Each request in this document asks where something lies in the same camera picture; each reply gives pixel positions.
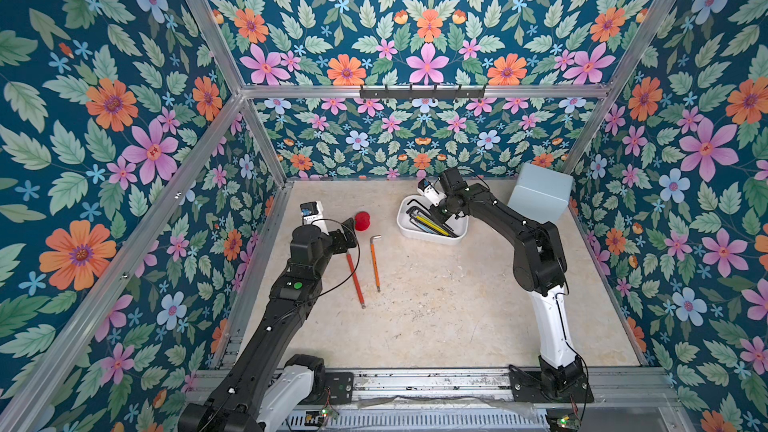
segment white container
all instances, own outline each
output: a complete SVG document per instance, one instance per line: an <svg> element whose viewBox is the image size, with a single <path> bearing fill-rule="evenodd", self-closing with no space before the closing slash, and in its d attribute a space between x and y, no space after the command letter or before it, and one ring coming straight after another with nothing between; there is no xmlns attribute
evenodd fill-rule
<svg viewBox="0 0 768 432"><path fill-rule="evenodd" d="M421 204L427 210L429 210L429 207L431 205L429 201L422 196L405 197L402 200L402 202L400 202L400 210L397 213L397 226L400 228L401 234L405 235L408 238L417 238L419 240L426 240L428 242L436 242L437 244L444 244L444 245L457 245L462 241L464 236L467 235L467 228L469 226L469 217L456 218L454 216L446 220L446 225L452 228L454 233L458 235L458 237L446 237L444 235L428 234L427 232L424 232L423 230L419 229L417 226L414 226L413 224L411 224L410 217L408 216L408 214L406 214L406 211L410 207L413 207L416 205L413 203L411 203L411 205L408 205L408 202L410 202L412 199L415 199L419 204Z"/></svg>

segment small blue flower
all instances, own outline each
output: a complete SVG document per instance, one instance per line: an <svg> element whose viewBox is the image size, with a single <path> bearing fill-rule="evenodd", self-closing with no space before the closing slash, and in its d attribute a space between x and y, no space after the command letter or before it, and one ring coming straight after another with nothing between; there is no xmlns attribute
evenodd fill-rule
<svg viewBox="0 0 768 432"><path fill-rule="evenodd" d="M123 420L127 420L129 423L133 423L134 419L139 416L139 404L132 404L128 406L128 413L123 417Z"/></svg>
<svg viewBox="0 0 768 432"><path fill-rule="evenodd" d="M88 50L88 42L80 43L76 40L72 40L72 43L77 47L77 49L74 50L76 56L83 56L83 59L87 59L88 56L93 55L93 52Z"/></svg>
<svg viewBox="0 0 768 432"><path fill-rule="evenodd" d="M29 179L24 181L24 187L17 186L14 188L14 190L20 194L24 194L22 197L24 202L29 202L30 197L40 198L40 196L36 193L38 190L40 190L40 186L32 187L32 182L30 182Z"/></svg>
<svg viewBox="0 0 768 432"><path fill-rule="evenodd" d="M99 168L98 164L94 164L93 168L86 171L85 175L88 177L93 177L94 184L98 184L99 181L104 180L104 172L106 172L106 170Z"/></svg>
<svg viewBox="0 0 768 432"><path fill-rule="evenodd" d="M44 283L45 274L37 275L34 272L30 272L28 277L29 277L29 280L26 282L22 282L21 284L18 285L18 287L28 289L27 293L29 294L30 297L33 296L34 293L39 288L45 288L45 283Z"/></svg>
<svg viewBox="0 0 768 432"><path fill-rule="evenodd" d="M120 341L120 331L121 330L122 329L120 329L120 328L112 327L112 334L109 337L107 337L107 340L109 341L110 344L115 345L117 342Z"/></svg>
<svg viewBox="0 0 768 432"><path fill-rule="evenodd" d="M139 312L139 310L140 309L138 307L136 307L135 311L133 311L132 313L128 314L128 318L130 319L130 322L128 322L128 326L129 327L133 327L134 325L138 325L139 319L141 318L142 315L144 315L141 312Z"/></svg>
<svg viewBox="0 0 768 432"><path fill-rule="evenodd" d="M57 67L59 73L64 73L65 70L72 70L72 68L67 65L67 62L69 62L69 59L67 57L62 57L61 59L59 59L55 53L51 52L51 58L53 60L48 64L51 67Z"/></svg>
<svg viewBox="0 0 768 432"><path fill-rule="evenodd" d="M94 217L101 215L101 212L98 210L97 202L94 202L92 206L87 202L83 202L83 208L85 209L85 212L80 214L80 218L88 218L90 222L94 220Z"/></svg>

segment beige floor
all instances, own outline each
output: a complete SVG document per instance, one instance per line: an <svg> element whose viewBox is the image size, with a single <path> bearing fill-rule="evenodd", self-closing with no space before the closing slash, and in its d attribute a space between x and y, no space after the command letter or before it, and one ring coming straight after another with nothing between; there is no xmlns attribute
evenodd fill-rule
<svg viewBox="0 0 768 432"><path fill-rule="evenodd" d="M512 184L492 181L491 187L506 201ZM402 198L413 193L413 180L297 182L245 338L253 335L270 286L289 257L291 232L301 224L299 204L319 200L327 218L343 221L361 210L371 215L371 227L358 232L366 309L349 280L318 301L284 360L301 353L336 368L538 365L538 329L530 298L510 270L512 246L476 218L470 218L457 247L403 237L395 216ZM571 294L565 303L576 350L588 365L639 365L569 212L558 227L568 261ZM373 278L372 235L382 236L376 242L381 293ZM324 289L349 273L344 255L334 256Z"/></svg>

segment pink flower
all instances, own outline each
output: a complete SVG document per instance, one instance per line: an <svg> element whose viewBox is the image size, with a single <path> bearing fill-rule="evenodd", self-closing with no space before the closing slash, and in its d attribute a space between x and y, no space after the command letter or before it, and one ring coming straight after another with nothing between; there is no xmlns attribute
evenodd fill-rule
<svg viewBox="0 0 768 432"><path fill-rule="evenodd" d="M610 259L610 251L608 250L600 250L600 242L595 242L592 244L592 252L594 252L595 258L598 260L598 264L600 265L600 272L603 273L603 275L610 275L610 267L605 262Z"/></svg>
<svg viewBox="0 0 768 432"><path fill-rule="evenodd" d="M114 327L118 327L118 328L125 327L128 321L125 320L125 314L119 311L129 306L130 301L132 301L133 299L134 299L133 295L126 294L120 297L118 301L114 303L114 306L112 306L112 312L110 312L107 318L104 319L103 322L101 322L101 325L96 331L95 338L97 342L101 342L104 340L105 337L107 337L107 334L109 333L110 322Z"/></svg>
<svg viewBox="0 0 768 432"><path fill-rule="evenodd" d="M463 43L464 47L458 50L458 53L464 54L464 60L468 59L469 57L477 57L478 51L480 50L480 46L478 45L477 39L472 39L472 42L467 42L466 40Z"/></svg>
<svg viewBox="0 0 768 432"><path fill-rule="evenodd" d="M648 139L642 137L644 133L645 126L640 126L638 129L635 129L634 126L630 126L629 135L621 139L621 143L627 146L624 149L624 154L626 156L634 154L634 156L637 157L640 154L640 148L648 143Z"/></svg>
<svg viewBox="0 0 768 432"><path fill-rule="evenodd" d="M112 378L116 384L120 384L123 381L123 370L134 368L134 360L129 358L134 352L133 345L123 351L123 345L117 344L112 352L114 354L112 357L101 359L101 368L104 370L104 375L101 376L101 385L106 384Z"/></svg>
<svg viewBox="0 0 768 432"><path fill-rule="evenodd" d="M502 109L509 110L513 115L518 113L520 109L527 109L528 108L528 100L527 98L522 97L507 97L504 99L507 101L507 103L504 104L504 107Z"/></svg>
<svg viewBox="0 0 768 432"><path fill-rule="evenodd" d="M529 116L523 116L522 120L520 121L520 126L523 128L523 130L533 129L536 127L536 122L538 122L538 117L531 114Z"/></svg>
<svg viewBox="0 0 768 432"><path fill-rule="evenodd" d="M401 123L402 120L396 119L395 114L391 114L389 119L386 117L382 119L382 130L387 130L389 133L392 133L395 130L400 130Z"/></svg>
<svg viewBox="0 0 768 432"><path fill-rule="evenodd" d="M144 256L144 260L141 261L141 264L139 264L138 267L136 267L136 272L134 272L134 275L136 277L141 277L144 275L144 266L149 265L150 267L154 267L158 264L158 258L152 255L152 252L158 250L158 246L160 245L160 241L156 240L154 241L154 244L150 247L150 249L147 251L147 254Z"/></svg>
<svg viewBox="0 0 768 432"><path fill-rule="evenodd" d="M768 368L768 353L765 350L763 339L755 337L750 342L743 338L741 339L741 346L745 349L740 355L741 360L753 362L752 367L755 368L755 372L758 375L763 375Z"/></svg>
<svg viewBox="0 0 768 432"><path fill-rule="evenodd" d="M717 271L723 277L730 275L730 266L733 265L739 270L747 270L749 266L746 260L736 254L741 254L746 250L746 242L743 240L734 240L728 243L730 237L724 228L717 231L717 242L712 237L704 237L701 243L706 248L714 252L704 254L705 264L715 264L717 262Z"/></svg>
<svg viewBox="0 0 768 432"><path fill-rule="evenodd" d="M280 64L283 67L288 67L288 72L301 70L299 62L301 62L301 57L294 57L293 52L291 51L288 51L288 53L280 53Z"/></svg>
<svg viewBox="0 0 768 432"><path fill-rule="evenodd" d="M462 129L467 128L467 125L464 123L466 121L466 117L459 117L458 114L456 114L453 119L448 120L448 130L452 130L454 133L459 133Z"/></svg>
<svg viewBox="0 0 768 432"><path fill-rule="evenodd" d="M379 103L379 99L355 99L355 102L360 104L357 111L360 114L368 113L370 117L375 116L379 110L384 110L384 104Z"/></svg>
<svg viewBox="0 0 768 432"><path fill-rule="evenodd" d="M264 59L264 51L255 43L250 44L250 53L254 56L253 59L241 57L240 62L249 69L254 69L254 72L250 74L250 80L253 83L262 83L266 79L267 84L276 86L280 84L278 79L288 80L290 78L288 72L277 67L280 64L279 53L270 52Z"/></svg>
<svg viewBox="0 0 768 432"><path fill-rule="evenodd" d="M496 98L483 98L483 99L472 99L467 106L467 110L474 110L475 111L475 117L480 117L480 114L483 112L490 112L491 106L490 104L493 104L496 102Z"/></svg>
<svg viewBox="0 0 768 432"><path fill-rule="evenodd" d="M442 82L442 72L438 69L442 69L448 64L448 58L446 56L435 57L435 46L431 43L424 44L422 47L422 58L417 56L410 56L406 59L408 65L416 69L411 72L411 76L408 79L409 82L418 82L424 79L424 85L429 84L429 80L434 82Z"/></svg>
<svg viewBox="0 0 768 432"><path fill-rule="evenodd" d="M323 130L325 130L326 127L328 127L328 120L324 116L321 117L321 116L318 116L317 114L315 114L315 116L312 118L311 122L312 122L312 128L313 129L318 129L321 132Z"/></svg>
<svg viewBox="0 0 768 432"><path fill-rule="evenodd" d="M187 257L187 245L190 241L184 240L184 234L179 234L177 237L170 237L170 247L166 253L174 256L174 262L178 262L179 256Z"/></svg>
<svg viewBox="0 0 768 432"><path fill-rule="evenodd" d="M165 107L163 107L163 115L158 116L158 122L163 124L163 132L170 131L174 135L176 135L176 128L181 125L181 122L176 119L176 111L168 112Z"/></svg>
<svg viewBox="0 0 768 432"><path fill-rule="evenodd" d="M626 278L620 278L617 283L616 290L621 293L621 297L627 297L629 295L629 289L632 288L632 284L627 283Z"/></svg>
<svg viewBox="0 0 768 432"><path fill-rule="evenodd" d="M605 118L605 133L610 132L611 135L616 136L619 131L619 127L623 127L624 124L627 123L627 121L622 117L625 110L626 107L622 106L619 109L616 104L612 105L610 112L608 113L608 117Z"/></svg>
<svg viewBox="0 0 768 432"><path fill-rule="evenodd" d="M340 110L346 110L344 99L323 99L320 106L323 110L331 109L334 116L339 115Z"/></svg>
<svg viewBox="0 0 768 432"><path fill-rule="evenodd" d="M224 187L224 184L226 184L226 170L218 166L217 168L212 168L211 171L214 173L214 184L219 188Z"/></svg>
<svg viewBox="0 0 768 432"><path fill-rule="evenodd" d="M680 170L688 172L694 170L701 163L699 175L705 182L709 182L715 176L715 162L722 166L730 166L738 162L739 157L733 149L721 148L723 144L728 143L736 134L736 124L729 124L721 127L717 133L712 136L714 125L712 121L704 118L699 123L699 139L686 136L680 139L680 148L686 152L694 152L683 159Z"/></svg>
<svg viewBox="0 0 768 432"><path fill-rule="evenodd" d="M595 47L594 50L592 50L591 56L588 56L586 52L580 50L576 53L574 60L576 62L576 67L571 67L566 70L563 77L566 79L573 79L576 77L574 84L579 85L585 83L587 78L589 78L589 81L592 83L600 82L603 78L603 73L600 72L600 69L608 67L614 60L616 60L616 57L614 56L603 57L604 53L605 42Z"/></svg>
<svg viewBox="0 0 768 432"><path fill-rule="evenodd" d="M387 42L386 39L382 39L381 44L376 46L376 50L379 51L379 59L387 58L392 60L392 54L397 53L394 40Z"/></svg>
<svg viewBox="0 0 768 432"><path fill-rule="evenodd" d="M690 245L686 245L686 242L688 242L687 235L677 235L677 232L672 231L672 238L666 238L664 240L664 244L669 247L667 255L672 256L677 254L677 260L683 260L685 254L690 254L693 251Z"/></svg>
<svg viewBox="0 0 768 432"><path fill-rule="evenodd" d="M136 170L136 164L125 163L125 158L122 156L118 157L117 164L107 164L107 168L112 172L112 175L109 177L109 183L116 184L120 182L120 188L123 190L128 188L129 182L136 182L138 180L131 173Z"/></svg>
<svg viewBox="0 0 768 432"><path fill-rule="evenodd" d="M128 146L123 151L123 156L134 164L144 163L139 171L141 183L152 182L155 169L163 180L170 180L177 167L176 161L168 154L176 152L179 141L173 137L163 140L163 126L158 120L149 122L149 136L138 126L131 127L130 132L141 147Z"/></svg>
<svg viewBox="0 0 768 432"><path fill-rule="evenodd" d="M759 280L757 290L760 291L759 294L754 290L746 288L741 291L741 294L748 302L756 304L746 311L746 316L754 321L761 321L768 314L768 281L764 278Z"/></svg>
<svg viewBox="0 0 768 432"><path fill-rule="evenodd" d="M563 55L555 57L554 64L556 69L565 70L568 66L572 66L576 57L575 52L568 52L568 49L563 50Z"/></svg>
<svg viewBox="0 0 768 432"><path fill-rule="evenodd" d="M627 166L627 170L622 170L621 175L624 176L624 178L621 179L622 184L627 184L627 187L632 187L636 183L639 182L640 178L638 177L638 171L640 169L637 167L632 167L631 164Z"/></svg>
<svg viewBox="0 0 768 432"><path fill-rule="evenodd" d="M688 129L692 132L696 132L699 128L699 122L701 122L703 118L704 116L699 114L698 107L694 107L690 111L688 109L683 109L683 118L677 121L677 125L683 127L683 134L687 133Z"/></svg>

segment floral wallpaper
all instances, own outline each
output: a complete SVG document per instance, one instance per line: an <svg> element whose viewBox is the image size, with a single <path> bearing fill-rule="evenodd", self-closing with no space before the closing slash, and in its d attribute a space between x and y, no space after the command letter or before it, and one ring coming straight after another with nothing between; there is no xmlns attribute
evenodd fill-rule
<svg viewBox="0 0 768 432"><path fill-rule="evenodd" d="M706 432L768 424L766 10L678 0L571 203L640 349Z"/></svg>

